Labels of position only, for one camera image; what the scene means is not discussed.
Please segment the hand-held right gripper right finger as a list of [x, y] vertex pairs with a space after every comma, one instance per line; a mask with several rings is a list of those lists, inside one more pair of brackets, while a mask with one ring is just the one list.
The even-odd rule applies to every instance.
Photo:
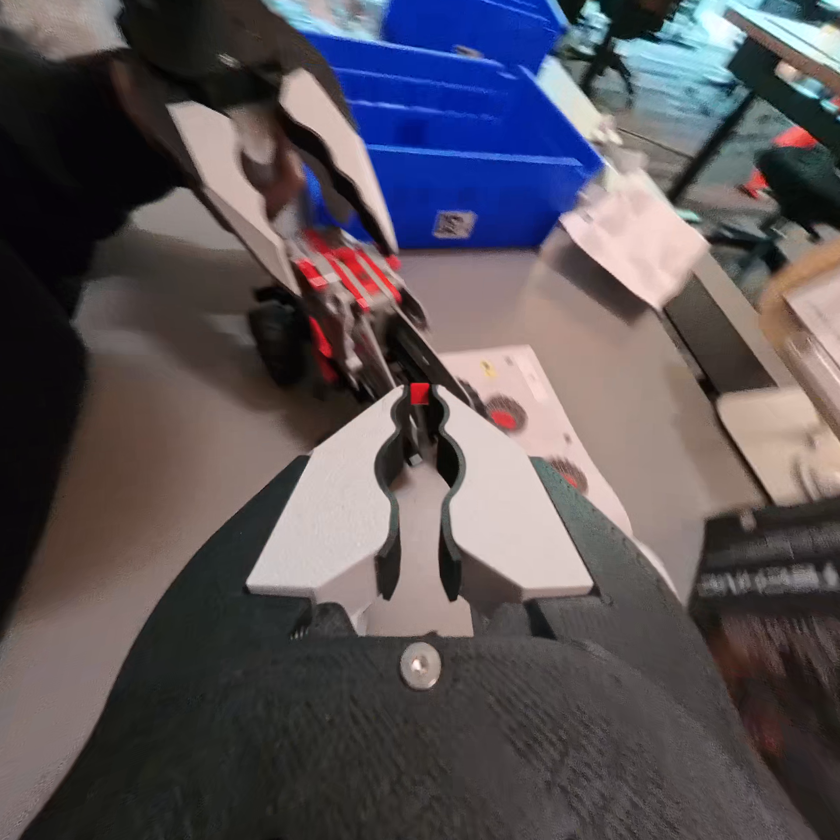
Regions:
[[448, 487], [437, 550], [447, 598], [523, 604], [591, 594], [592, 576], [527, 453], [441, 385], [434, 429]]

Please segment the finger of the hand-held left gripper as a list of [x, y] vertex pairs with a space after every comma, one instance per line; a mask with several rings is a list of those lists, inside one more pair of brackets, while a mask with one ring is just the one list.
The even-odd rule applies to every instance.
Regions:
[[299, 298], [286, 245], [270, 225], [261, 196], [243, 173], [234, 123], [228, 116], [191, 101], [169, 104], [167, 110], [195, 165], [199, 195], [269, 277]]
[[396, 255], [392, 218], [367, 147], [318, 79], [302, 68], [285, 75], [277, 108], [331, 216], [341, 224], [360, 222], [385, 256]]

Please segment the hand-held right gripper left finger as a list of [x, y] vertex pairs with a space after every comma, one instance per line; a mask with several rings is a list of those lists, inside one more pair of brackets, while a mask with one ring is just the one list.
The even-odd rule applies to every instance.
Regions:
[[398, 386], [312, 450], [248, 576], [248, 592], [339, 605], [365, 635], [371, 606], [390, 600], [399, 580], [392, 484], [403, 469]]

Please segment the red grey toy monster truck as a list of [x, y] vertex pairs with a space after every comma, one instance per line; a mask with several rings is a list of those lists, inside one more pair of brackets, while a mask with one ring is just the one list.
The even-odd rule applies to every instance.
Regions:
[[253, 289], [248, 328], [271, 380], [281, 387], [316, 377], [322, 390], [374, 403], [396, 387], [411, 391], [406, 460], [419, 464], [436, 433], [425, 387], [441, 385], [482, 411], [477, 394], [442, 361], [428, 338], [427, 315], [383, 256], [337, 227], [306, 227], [282, 240], [282, 272]]

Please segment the grey desk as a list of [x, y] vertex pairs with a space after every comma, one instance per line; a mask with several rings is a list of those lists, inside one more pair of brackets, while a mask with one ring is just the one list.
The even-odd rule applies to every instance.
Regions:
[[38, 782], [20, 838], [815, 838], [736, 722], [653, 568], [554, 481], [604, 595], [525, 629], [365, 640], [338, 605], [245, 592], [308, 457], [213, 439], [178, 379], [95, 364], [43, 539], [43, 615], [18, 702], [45, 748], [92, 700], [94, 654], [149, 612], [91, 732]]

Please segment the blue plastic bin with tag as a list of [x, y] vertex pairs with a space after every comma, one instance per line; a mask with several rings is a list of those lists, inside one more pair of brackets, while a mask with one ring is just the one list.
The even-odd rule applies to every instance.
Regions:
[[402, 249], [536, 247], [604, 169], [524, 66], [305, 36], [339, 79]]

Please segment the toy truck instruction booklet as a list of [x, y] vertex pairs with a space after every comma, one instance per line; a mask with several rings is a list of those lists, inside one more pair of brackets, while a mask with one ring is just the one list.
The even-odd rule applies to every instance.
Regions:
[[545, 460], [627, 536], [633, 536], [622, 502], [585, 450], [532, 347], [449, 352], [442, 361], [478, 395], [492, 424], [529, 456]]

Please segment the black toy set box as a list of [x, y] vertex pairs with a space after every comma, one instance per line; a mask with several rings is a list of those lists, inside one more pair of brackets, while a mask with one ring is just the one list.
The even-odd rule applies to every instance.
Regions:
[[707, 520], [689, 614], [753, 747], [838, 806], [839, 501]]

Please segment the white sign stand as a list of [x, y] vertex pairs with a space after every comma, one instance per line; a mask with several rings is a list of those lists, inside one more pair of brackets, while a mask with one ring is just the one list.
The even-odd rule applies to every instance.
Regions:
[[797, 386], [720, 395], [723, 429], [775, 505], [839, 495], [839, 442]]

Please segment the black office chair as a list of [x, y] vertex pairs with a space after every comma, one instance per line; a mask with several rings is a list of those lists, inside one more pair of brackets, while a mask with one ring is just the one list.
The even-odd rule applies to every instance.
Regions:
[[670, 1], [599, 1], [598, 5], [607, 18], [607, 28], [594, 53], [579, 56], [587, 65], [578, 82], [579, 88], [590, 96], [595, 83], [612, 69], [623, 82], [628, 103], [634, 104], [633, 75], [618, 54], [617, 45], [620, 41], [655, 37], [671, 15], [673, 4]]
[[742, 252], [735, 278], [745, 277], [758, 264], [770, 273], [782, 268], [787, 258], [780, 241], [791, 225], [805, 231], [813, 243], [822, 239], [819, 227], [839, 230], [837, 162], [820, 144], [810, 149], [774, 146], [758, 156], [757, 168], [769, 185], [775, 210], [756, 228], [720, 224], [707, 235], [712, 246]]

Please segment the white crumpled paper bag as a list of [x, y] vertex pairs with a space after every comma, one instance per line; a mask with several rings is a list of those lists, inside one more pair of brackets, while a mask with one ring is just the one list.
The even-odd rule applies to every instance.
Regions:
[[558, 222], [580, 251], [657, 312], [683, 291], [710, 249], [641, 169], [609, 166]]

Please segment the black framed table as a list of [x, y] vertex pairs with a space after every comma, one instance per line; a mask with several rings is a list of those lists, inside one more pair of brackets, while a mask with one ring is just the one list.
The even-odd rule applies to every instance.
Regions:
[[795, 87], [776, 72], [778, 65], [785, 64], [805, 79], [819, 82], [827, 91], [828, 99], [837, 98], [838, 53], [822, 49], [817, 44], [820, 29], [812, 24], [750, 9], [740, 3], [730, 3], [723, 17], [744, 35], [728, 64], [728, 70], [745, 88], [746, 94], [707, 136], [668, 189], [667, 198], [675, 206], [714, 160], [757, 100], [771, 105], [838, 156], [838, 115], [831, 114], [817, 98]]

